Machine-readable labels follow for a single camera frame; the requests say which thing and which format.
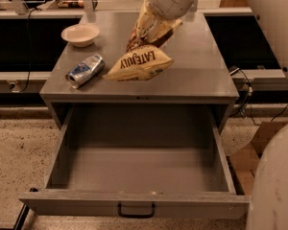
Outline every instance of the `speckled floor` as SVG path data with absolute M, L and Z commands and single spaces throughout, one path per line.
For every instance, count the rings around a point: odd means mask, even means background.
M 253 106 L 255 122 L 271 121 L 285 104 Z M 288 121 L 288 109 L 277 119 Z M 247 145 L 257 131 L 252 119 L 230 118 L 222 133 L 226 154 L 230 155 Z M 45 107 L 0 108 L 0 227 L 12 227 L 22 204 L 17 195 L 31 187 L 43 187 L 44 172 L 59 131 Z M 23 229 L 197 229 L 239 230 L 245 228 L 245 218 L 176 219 L 176 218 L 74 218 L 41 217 L 33 212 Z

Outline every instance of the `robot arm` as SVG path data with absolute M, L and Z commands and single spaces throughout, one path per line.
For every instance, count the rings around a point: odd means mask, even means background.
M 136 28 L 139 38 L 153 38 L 162 21 L 171 23 L 184 16 L 197 0 L 144 0 Z
M 288 0 L 248 0 L 248 4 L 288 79 Z M 260 159 L 246 229 L 288 229 L 288 124 Z

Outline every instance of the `gray metal table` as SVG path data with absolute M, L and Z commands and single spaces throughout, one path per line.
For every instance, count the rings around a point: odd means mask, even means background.
M 249 198 L 236 194 L 219 135 L 238 94 L 204 15 L 183 18 L 163 48 L 175 63 L 156 78 L 103 80 L 137 16 L 84 15 L 101 33 L 89 47 L 67 45 L 40 93 L 60 143 L 45 188 L 19 198 L 42 215 L 241 217 Z M 71 88 L 65 74 L 95 53 L 104 71 Z

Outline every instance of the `crumpled wrapper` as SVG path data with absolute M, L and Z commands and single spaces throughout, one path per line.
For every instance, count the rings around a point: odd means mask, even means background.
M 144 0 L 141 12 L 130 35 L 126 52 L 143 45 L 160 48 L 182 23 L 180 19 L 166 20 L 153 13 L 148 1 Z
M 109 81 L 147 81 L 173 63 L 174 60 L 156 46 L 145 45 L 124 54 L 103 78 Z

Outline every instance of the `small bowl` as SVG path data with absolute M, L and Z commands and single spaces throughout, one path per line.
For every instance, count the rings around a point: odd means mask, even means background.
M 76 47 L 86 47 L 93 43 L 100 29 L 95 24 L 77 24 L 64 29 L 60 36 Z

